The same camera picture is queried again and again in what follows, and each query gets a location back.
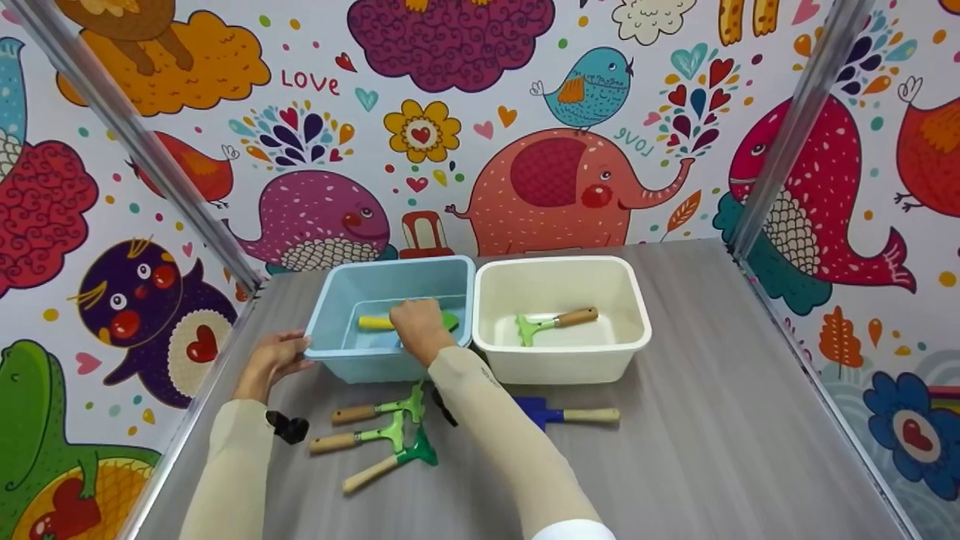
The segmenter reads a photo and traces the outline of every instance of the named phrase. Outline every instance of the flower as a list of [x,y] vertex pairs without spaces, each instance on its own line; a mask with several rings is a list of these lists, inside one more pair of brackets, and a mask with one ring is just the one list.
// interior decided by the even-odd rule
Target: flower
[[460,147],[460,120],[451,118],[446,104],[435,101],[421,109],[420,104],[408,99],[400,112],[383,117],[383,126],[393,134],[390,148],[406,152],[407,159],[421,163],[424,158],[434,162],[446,160],[446,151]]
[[894,453],[894,465],[904,478],[923,479],[937,497],[955,501],[960,488],[960,415],[930,407],[926,384],[912,373],[894,382],[876,372],[873,388],[863,392],[863,404],[874,415],[867,426],[880,446]]

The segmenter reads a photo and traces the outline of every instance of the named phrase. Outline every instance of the white plastic bin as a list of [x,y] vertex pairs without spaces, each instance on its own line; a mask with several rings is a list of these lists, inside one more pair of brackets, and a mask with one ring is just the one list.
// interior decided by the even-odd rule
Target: white plastic bin
[[[540,331],[522,347],[516,316],[531,322],[583,307],[595,322]],[[606,256],[521,258],[491,262],[477,272],[473,342],[493,373],[509,384],[585,384],[623,377],[651,335],[634,269]]]

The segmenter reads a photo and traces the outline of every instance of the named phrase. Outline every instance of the blue flower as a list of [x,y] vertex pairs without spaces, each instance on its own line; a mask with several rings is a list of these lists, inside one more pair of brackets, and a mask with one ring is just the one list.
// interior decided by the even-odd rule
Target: blue flower
[[894,382],[876,372],[873,388],[863,392],[863,404],[874,415],[870,433],[894,453],[894,465],[904,478],[926,482],[937,497],[956,501],[960,489],[960,415],[931,408],[926,384],[912,373]]

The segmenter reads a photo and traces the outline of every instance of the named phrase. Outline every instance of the white sleeve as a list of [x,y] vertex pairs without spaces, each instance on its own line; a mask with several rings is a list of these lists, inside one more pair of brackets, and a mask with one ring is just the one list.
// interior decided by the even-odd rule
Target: white sleeve
[[540,532],[533,540],[616,540],[602,523],[591,520],[570,520],[555,523]]

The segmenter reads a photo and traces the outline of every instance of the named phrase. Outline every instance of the yellow flower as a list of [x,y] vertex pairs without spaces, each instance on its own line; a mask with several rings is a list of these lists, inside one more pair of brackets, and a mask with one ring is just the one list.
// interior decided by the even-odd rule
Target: yellow flower
[[421,109],[420,104],[408,99],[400,106],[400,112],[391,112],[383,117],[383,126],[393,136],[390,148],[394,152],[406,152],[407,159],[422,163],[424,158],[436,163],[446,160],[447,150],[460,147],[460,120],[451,118],[450,110],[443,102],[435,101]]

